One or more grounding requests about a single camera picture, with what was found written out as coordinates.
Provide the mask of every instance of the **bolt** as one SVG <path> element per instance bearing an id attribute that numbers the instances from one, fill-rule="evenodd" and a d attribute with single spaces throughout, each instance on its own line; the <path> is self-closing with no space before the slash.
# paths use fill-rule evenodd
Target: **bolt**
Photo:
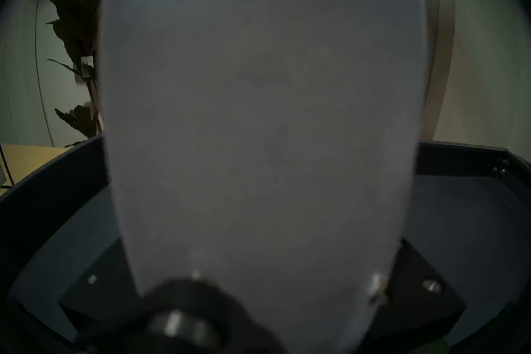
<path id="1" fill-rule="evenodd" d="M 381 305 L 387 304 L 389 297 L 386 293 L 388 282 L 381 274 L 373 274 L 372 282 L 369 287 L 369 304 L 375 305 L 380 303 Z"/>
<path id="2" fill-rule="evenodd" d="M 439 284 L 439 282 L 437 282 L 436 280 L 433 280 L 433 279 L 424 280 L 422 282 L 422 287 L 427 292 L 432 292 L 434 294 L 440 294 L 441 291 L 442 291 L 442 287 Z"/>

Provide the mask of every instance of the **wall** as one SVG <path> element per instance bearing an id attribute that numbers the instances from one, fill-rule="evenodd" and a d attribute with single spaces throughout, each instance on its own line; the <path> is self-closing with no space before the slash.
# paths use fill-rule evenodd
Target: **wall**
<path id="1" fill-rule="evenodd" d="M 455 0 L 435 140 L 506 147 L 531 160 L 531 26 L 518 0 Z"/>

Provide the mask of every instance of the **screw head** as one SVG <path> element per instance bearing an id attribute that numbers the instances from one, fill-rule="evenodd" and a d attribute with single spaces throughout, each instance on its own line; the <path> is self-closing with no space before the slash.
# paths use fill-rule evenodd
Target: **screw head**
<path id="1" fill-rule="evenodd" d="M 440 294 L 442 287 L 437 280 L 427 279 L 422 282 L 422 287 L 427 291 L 433 294 Z"/>

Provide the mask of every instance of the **black frame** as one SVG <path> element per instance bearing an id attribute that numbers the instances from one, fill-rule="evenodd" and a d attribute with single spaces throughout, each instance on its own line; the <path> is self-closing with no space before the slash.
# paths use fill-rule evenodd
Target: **black frame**
<path id="1" fill-rule="evenodd" d="M 497 178 L 531 210 L 531 167 L 505 149 L 421 142 L 415 174 Z M 0 197 L 0 291 L 4 301 L 34 253 L 108 182 L 104 139 L 99 135 L 43 165 Z M 28 333 L 27 326 L 19 332 Z M 35 338 L 43 349 L 50 341 L 63 344 L 53 335 L 47 340 Z"/>

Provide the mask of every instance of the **white curved panel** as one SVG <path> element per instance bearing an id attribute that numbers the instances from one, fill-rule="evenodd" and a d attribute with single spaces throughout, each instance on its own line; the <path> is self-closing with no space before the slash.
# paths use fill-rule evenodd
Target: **white curved panel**
<path id="1" fill-rule="evenodd" d="M 199 270 L 289 352 L 356 345 L 409 203 L 421 2 L 104 0 L 110 180 L 140 293 Z"/>

